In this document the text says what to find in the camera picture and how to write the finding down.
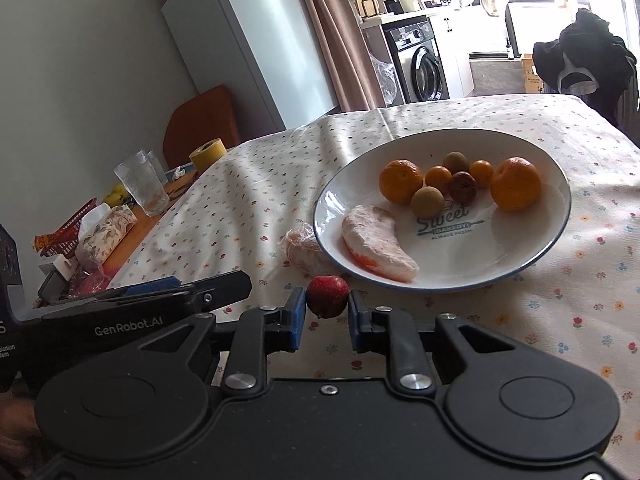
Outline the person left hand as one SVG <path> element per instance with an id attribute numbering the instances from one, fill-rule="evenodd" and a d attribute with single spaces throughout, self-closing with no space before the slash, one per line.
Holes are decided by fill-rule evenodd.
<path id="1" fill-rule="evenodd" d="M 0 405 L 1 459 L 14 466 L 25 463 L 32 442 L 41 437 L 32 399 L 12 396 Z"/>

